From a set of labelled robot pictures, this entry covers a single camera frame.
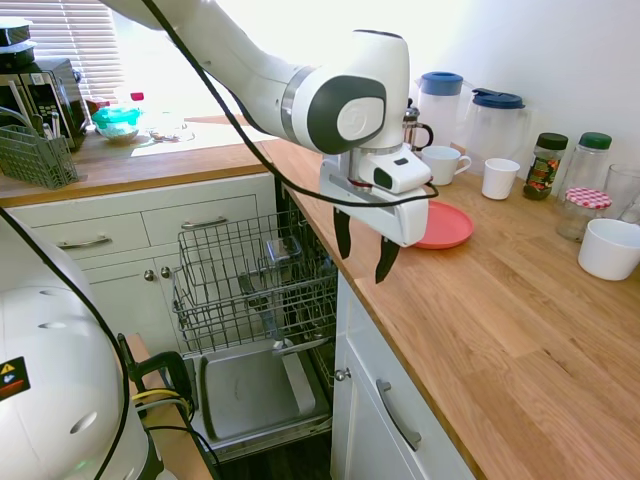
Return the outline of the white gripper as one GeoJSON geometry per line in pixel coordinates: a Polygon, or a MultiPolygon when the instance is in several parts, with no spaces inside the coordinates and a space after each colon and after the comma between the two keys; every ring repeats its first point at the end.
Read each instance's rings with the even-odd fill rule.
{"type": "Polygon", "coordinates": [[[428,181],[429,167],[411,152],[324,156],[319,190],[334,207],[340,257],[350,256],[350,220],[365,223],[382,236],[375,282],[383,282],[400,247],[417,243],[426,231],[429,195],[423,186],[428,181]]]}

